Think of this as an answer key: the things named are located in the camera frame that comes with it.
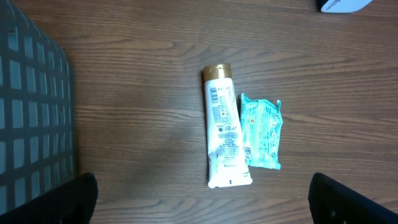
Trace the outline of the white tube gold cap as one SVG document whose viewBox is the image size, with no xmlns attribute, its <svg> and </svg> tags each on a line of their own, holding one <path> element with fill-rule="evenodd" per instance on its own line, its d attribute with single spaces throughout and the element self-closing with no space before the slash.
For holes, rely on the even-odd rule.
<svg viewBox="0 0 398 224">
<path fill-rule="evenodd" d="M 252 184 L 243 148 L 231 65 L 203 69 L 206 140 L 211 189 Z"/>
</svg>

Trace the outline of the teal tissue packet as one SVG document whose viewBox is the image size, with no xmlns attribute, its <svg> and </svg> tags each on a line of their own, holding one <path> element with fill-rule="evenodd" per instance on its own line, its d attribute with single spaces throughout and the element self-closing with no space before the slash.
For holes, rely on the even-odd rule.
<svg viewBox="0 0 398 224">
<path fill-rule="evenodd" d="M 282 102 L 252 100 L 241 94 L 240 123 L 246 164 L 265 169 L 281 169 L 280 134 L 283 125 Z"/>
</svg>

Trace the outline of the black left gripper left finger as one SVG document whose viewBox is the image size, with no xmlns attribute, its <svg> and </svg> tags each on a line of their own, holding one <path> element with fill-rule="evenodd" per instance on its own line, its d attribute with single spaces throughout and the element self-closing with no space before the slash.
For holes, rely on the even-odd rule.
<svg viewBox="0 0 398 224">
<path fill-rule="evenodd" d="M 1 215 L 1 224 L 89 223 L 97 199 L 96 177 L 86 172 Z"/>
</svg>

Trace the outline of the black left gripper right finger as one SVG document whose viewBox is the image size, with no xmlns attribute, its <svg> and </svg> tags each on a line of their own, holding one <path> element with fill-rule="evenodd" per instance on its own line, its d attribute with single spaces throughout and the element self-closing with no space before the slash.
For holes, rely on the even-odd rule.
<svg viewBox="0 0 398 224">
<path fill-rule="evenodd" d="M 314 224 L 397 224 L 396 213 L 319 172 L 310 183 L 308 202 Z"/>
</svg>

